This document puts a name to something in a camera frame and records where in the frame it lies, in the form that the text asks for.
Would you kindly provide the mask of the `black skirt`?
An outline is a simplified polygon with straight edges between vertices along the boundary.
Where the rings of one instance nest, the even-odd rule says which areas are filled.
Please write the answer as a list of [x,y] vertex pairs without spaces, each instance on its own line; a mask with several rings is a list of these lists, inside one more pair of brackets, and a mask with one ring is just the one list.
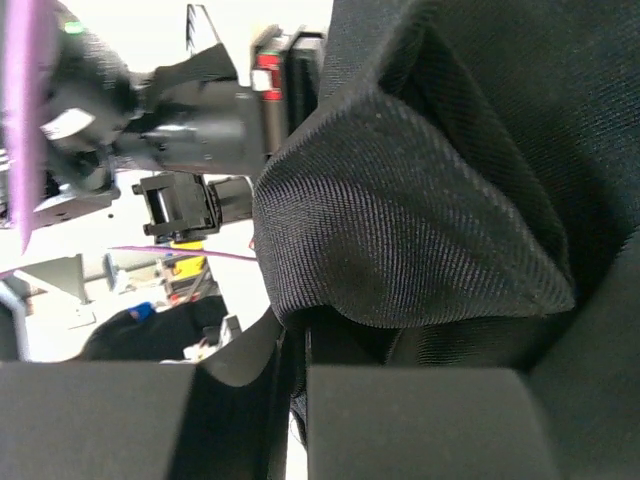
[[639,5],[338,1],[318,109],[254,187],[293,358],[505,369],[557,479],[639,475]]

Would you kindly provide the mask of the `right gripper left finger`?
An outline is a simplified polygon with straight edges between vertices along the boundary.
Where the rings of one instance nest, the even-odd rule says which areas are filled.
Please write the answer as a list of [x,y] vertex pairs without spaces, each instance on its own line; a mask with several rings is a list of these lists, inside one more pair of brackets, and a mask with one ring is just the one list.
[[155,363],[2,365],[2,478],[168,478],[194,376]]

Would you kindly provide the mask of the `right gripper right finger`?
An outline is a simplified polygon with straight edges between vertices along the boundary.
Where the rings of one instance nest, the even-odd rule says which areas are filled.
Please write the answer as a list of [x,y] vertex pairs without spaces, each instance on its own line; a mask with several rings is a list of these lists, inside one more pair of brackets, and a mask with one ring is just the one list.
[[524,381],[504,369],[314,365],[312,479],[557,479]]

